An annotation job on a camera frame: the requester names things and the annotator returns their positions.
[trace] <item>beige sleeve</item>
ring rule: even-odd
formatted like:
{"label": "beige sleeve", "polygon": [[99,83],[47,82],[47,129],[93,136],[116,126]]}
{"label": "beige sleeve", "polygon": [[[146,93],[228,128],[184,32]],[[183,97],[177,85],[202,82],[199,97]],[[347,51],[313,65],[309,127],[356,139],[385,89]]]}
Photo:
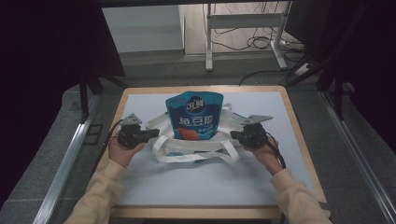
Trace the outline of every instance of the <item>beige sleeve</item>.
{"label": "beige sleeve", "polygon": [[125,172],[124,167],[108,160],[103,171],[93,174],[86,193],[65,223],[108,223],[110,207],[122,193],[120,182]]}
{"label": "beige sleeve", "polygon": [[331,223],[317,199],[304,183],[291,176],[289,169],[275,174],[271,182],[278,193],[276,199],[279,207],[290,224]]}

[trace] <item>blue snack bag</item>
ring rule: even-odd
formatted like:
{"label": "blue snack bag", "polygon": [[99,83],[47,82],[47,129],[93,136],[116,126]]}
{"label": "blue snack bag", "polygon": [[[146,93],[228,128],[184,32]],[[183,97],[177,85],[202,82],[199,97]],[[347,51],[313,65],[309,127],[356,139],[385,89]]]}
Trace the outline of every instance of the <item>blue snack bag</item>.
{"label": "blue snack bag", "polygon": [[176,139],[208,140],[219,127],[223,95],[185,91],[165,101]]}

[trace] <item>hand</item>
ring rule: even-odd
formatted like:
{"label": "hand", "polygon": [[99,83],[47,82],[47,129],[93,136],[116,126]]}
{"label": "hand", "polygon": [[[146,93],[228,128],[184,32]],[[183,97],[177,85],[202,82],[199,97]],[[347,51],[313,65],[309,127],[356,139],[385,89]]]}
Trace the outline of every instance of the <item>hand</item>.
{"label": "hand", "polygon": [[[270,142],[275,147],[279,145],[279,143],[272,136],[268,136],[268,142]],[[258,149],[251,149],[244,146],[244,149],[253,153],[256,159],[262,165],[264,165],[265,169],[267,169],[267,171],[271,175],[275,175],[277,172],[283,170],[282,165],[277,159],[275,152],[267,145],[264,145],[263,147]]]}
{"label": "hand", "polygon": [[141,151],[146,144],[140,143],[134,149],[129,149],[127,147],[123,147],[117,141],[118,135],[119,133],[117,133],[115,137],[111,138],[110,142],[108,143],[108,158],[126,168],[129,162],[131,162],[134,154]]}

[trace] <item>white wall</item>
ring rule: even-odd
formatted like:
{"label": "white wall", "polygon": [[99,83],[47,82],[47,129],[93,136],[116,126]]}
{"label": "white wall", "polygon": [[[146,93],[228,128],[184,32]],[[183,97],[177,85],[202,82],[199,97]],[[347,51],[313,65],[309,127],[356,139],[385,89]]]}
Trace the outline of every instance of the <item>white wall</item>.
{"label": "white wall", "polygon": [[117,51],[183,49],[178,6],[103,8]]}

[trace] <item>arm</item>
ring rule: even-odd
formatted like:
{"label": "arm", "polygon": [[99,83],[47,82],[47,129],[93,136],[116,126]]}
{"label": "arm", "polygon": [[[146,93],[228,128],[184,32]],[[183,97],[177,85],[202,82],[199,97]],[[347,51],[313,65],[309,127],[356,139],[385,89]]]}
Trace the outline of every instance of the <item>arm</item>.
{"label": "arm", "polygon": [[[269,137],[268,141],[274,146],[278,142]],[[331,223],[328,216],[320,208],[317,199],[306,188],[304,183],[296,181],[289,169],[283,169],[274,151],[267,145],[259,149],[246,150],[253,153],[256,159],[264,165],[273,176],[271,183],[278,195],[276,197],[279,208],[291,224],[319,224]]]}
{"label": "arm", "polygon": [[140,144],[133,150],[126,150],[117,138],[111,139],[106,168],[93,174],[85,195],[77,202],[65,223],[108,223],[110,208],[122,193],[121,180],[126,167],[144,146]]}

